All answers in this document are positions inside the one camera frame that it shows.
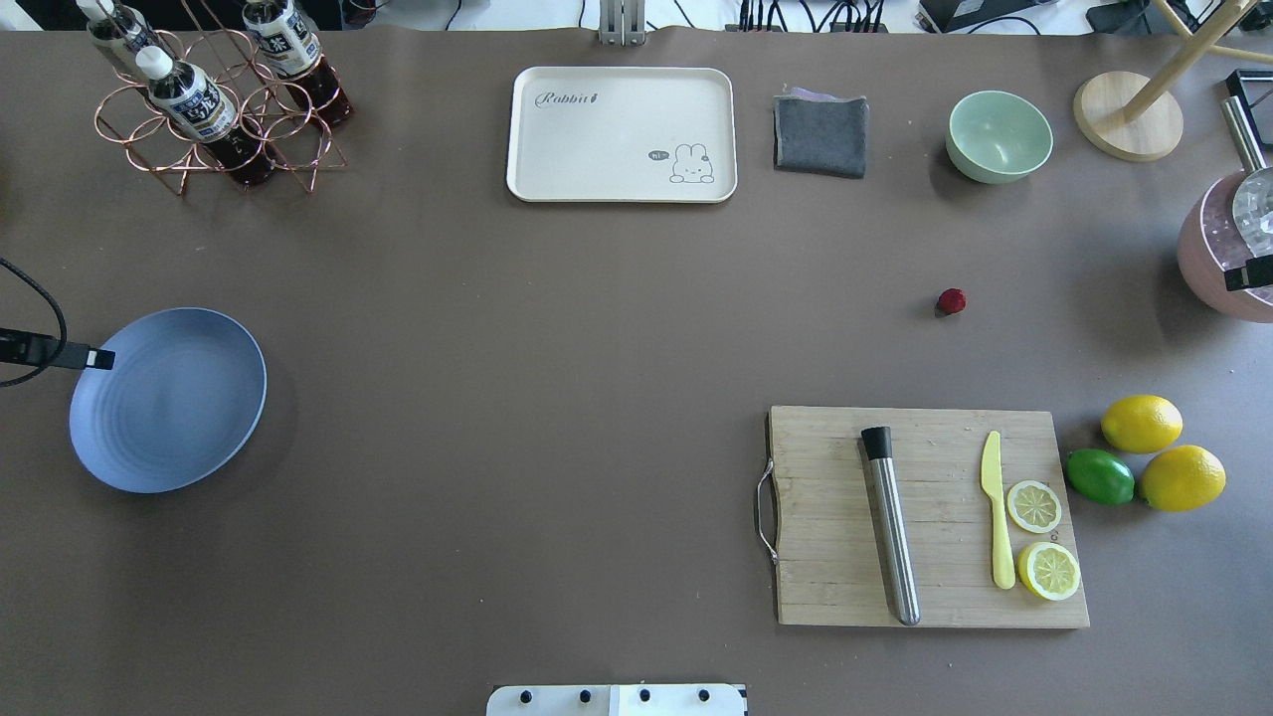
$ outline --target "yellow lemon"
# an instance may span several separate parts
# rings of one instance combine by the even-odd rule
[[[1044,534],[1060,524],[1060,498],[1036,480],[1021,480],[1008,490],[1008,516],[1027,533]]]
[[[1017,555],[1017,573],[1035,596],[1060,601],[1078,591],[1082,577],[1072,552],[1050,541],[1036,541]]]
[[[1141,475],[1141,496],[1167,512],[1202,507],[1223,490],[1225,466],[1197,445],[1172,447],[1150,460]]]
[[[1124,452],[1157,452],[1175,442],[1183,429],[1180,410],[1157,395],[1116,400],[1101,418],[1105,440]]]

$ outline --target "lime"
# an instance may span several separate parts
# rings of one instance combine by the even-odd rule
[[[1040,482],[1022,480],[1012,485],[1007,507],[1012,521],[1027,533],[1050,533],[1060,524],[1060,498]]]
[[[1021,582],[1036,596],[1060,601],[1078,591],[1082,578],[1072,552],[1050,541],[1036,541],[1017,555]]]
[[[1105,440],[1124,452],[1157,452],[1175,442],[1183,429],[1180,410],[1157,395],[1116,400],[1101,418]]]
[[[1132,469],[1104,450],[1088,447],[1071,452],[1066,457],[1066,476],[1078,494],[1101,505],[1123,505],[1136,493]]]
[[[1225,490],[1225,466],[1197,445],[1181,445],[1144,466],[1141,494],[1151,507],[1184,512],[1207,505]]]

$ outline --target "raspberry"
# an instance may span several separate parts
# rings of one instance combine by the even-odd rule
[[[957,288],[947,288],[937,298],[937,310],[950,316],[967,307],[967,297]]]

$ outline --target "cutting board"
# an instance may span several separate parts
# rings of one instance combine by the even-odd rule
[[[1004,490],[1050,487],[1060,525],[1032,534],[1008,521],[1012,554],[1050,540],[1080,557],[1050,413],[801,408],[769,413],[778,538],[778,620],[783,624],[901,627],[889,610],[872,520],[864,428],[892,428],[894,462],[919,590],[918,627],[1083,628],[1083,587],[1048,601],[990,578],[990,501],[981,492],[985,436],[1003,436]]]

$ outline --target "soda bottle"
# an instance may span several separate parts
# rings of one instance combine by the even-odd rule
[[[247,0],[243,24],[279,78],[302,87],[309,96],[307,99],[295,87],[288,85],[300,107],[312,103],[314,113],[327,126],[349,118],[354,106],[327,64],[318,37],[306,25],[293,0]]]
[[[239,111],[197,65],[173,60],[159,47],[137,52],[137,69],[150,79],[150,103],[168,115],[182,134],[202,144],[232,180],[257,185],[274,173],[274,147],[250,136]]]
[[[107,61],[120,74],[145,82],[137,70],[137,52],[143,47],[163,47],[145,17],[127,5],[115,4],[113,0],[75,0],[75,4],[88,18],[85,29]]]

